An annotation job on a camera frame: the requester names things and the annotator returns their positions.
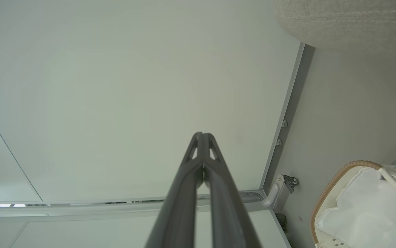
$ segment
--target floor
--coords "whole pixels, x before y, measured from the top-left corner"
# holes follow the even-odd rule
[[[283,208],[294,248],[312,248],[317,198],[346,163],[396,164],[396,60],[316,49],[276,173],[299,179]]]

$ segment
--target gray floor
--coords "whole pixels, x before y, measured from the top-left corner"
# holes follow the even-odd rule
[[[355,160],[396,164],[396,61],[316,49],[276,169],[300,182],[283,209],[294,248],[314,247],[313,206]]]

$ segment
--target gray object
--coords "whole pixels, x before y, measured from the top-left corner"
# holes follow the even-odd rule
[[[194,247],[196,189],[203,182],[210,187],[213,247],[261,247],[215,137],[198,132],[187,148],[146,248]]]
[[[274,0],[274,12],[313,47],[396,57],[396,1]]]

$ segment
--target beige fabric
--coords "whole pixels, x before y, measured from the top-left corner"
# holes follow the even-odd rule
[[[281,27],[313,47],[396,56],[396,0],[274,0]]]

